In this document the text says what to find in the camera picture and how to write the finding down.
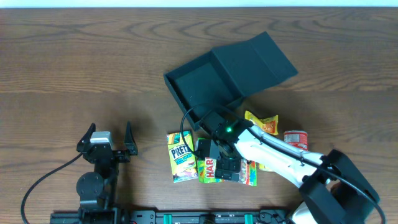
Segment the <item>Haribo gummy bag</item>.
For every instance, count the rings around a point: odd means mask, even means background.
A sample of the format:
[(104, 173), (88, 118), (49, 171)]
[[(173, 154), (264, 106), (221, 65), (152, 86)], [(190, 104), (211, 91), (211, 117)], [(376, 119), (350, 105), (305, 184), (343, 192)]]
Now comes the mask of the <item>Haribo gummy bag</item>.
[(257, 185), (255, 162), (227, 157), (211, 139), (200, 138), (195, 146), (199, 153), (197, 172), (201, 183), (231, 181), (253, 187)]

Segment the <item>black gift box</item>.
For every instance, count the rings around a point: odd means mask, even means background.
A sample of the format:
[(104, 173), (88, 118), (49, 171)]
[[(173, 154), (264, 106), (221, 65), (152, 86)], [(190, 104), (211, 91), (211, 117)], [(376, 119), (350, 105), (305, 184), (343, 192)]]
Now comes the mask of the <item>black gift box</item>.
[(208, 108), (237, 108), (243, 99), (276, 86), (298, 73), (285, 54), (263, 32), (249, 40), (215, 47), (164, 74), (167, 88), (194, 130)]

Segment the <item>red tin can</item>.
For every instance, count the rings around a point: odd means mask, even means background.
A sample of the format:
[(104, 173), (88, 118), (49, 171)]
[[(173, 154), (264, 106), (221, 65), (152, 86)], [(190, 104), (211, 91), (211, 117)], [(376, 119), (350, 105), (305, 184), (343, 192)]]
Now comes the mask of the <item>red tin can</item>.
[(301, 150), (308, 150), (308, 133), (305, 131), (291, 130), (284, 132), (284, 142)]

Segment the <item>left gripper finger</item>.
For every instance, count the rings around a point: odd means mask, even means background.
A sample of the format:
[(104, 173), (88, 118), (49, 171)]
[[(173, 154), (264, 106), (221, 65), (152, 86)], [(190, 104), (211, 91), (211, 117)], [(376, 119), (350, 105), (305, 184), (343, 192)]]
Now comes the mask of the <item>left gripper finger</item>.
[(96, 131), (95, 123), (91, 123), (87, 132), (83, 135), (83, 137), (78, 141), (76, 150), (77, 152), (86, 152), (90, 146), (90, 138), (91, 135)]
[(126, 132), (124, 137), (124, 145), (128, 150), (129, 154), (132, 156), (136, 156), (138, 154), (138, 149), (136, 146), (136, 142), (133, 138), (131, 131), (131, 123), (128, 121), (126, 125)]

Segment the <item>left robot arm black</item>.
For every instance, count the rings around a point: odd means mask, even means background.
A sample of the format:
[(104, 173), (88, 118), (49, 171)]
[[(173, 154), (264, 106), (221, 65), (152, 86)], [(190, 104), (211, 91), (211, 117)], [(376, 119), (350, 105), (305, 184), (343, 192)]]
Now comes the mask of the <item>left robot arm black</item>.
[(87, 211), (107, 211), (114, 204), (119, 165), (129, 163), (138, 153), (130, 122), (126, 125), (122, 150), (115, 150), (109, 131), (97, 131), (93, 123), (77, 144), (76, 150), (94, 165), (93, 172), (83, 174), (76, 184), (80, 208)]

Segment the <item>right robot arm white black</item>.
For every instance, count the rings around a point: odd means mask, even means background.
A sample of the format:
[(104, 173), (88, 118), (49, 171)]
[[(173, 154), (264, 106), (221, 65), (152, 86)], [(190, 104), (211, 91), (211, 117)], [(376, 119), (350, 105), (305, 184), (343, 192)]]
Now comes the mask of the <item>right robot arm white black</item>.
[(386, 221), (377, 192), (341, 151), (304, 151), (246, 119), (228, 120), (217, 112), (204, 116), (200, 126), (222, 158), (264, 164), (298, 188), (303, 201), (288, 215), (291, 223), (364, 223), (373, 210)]

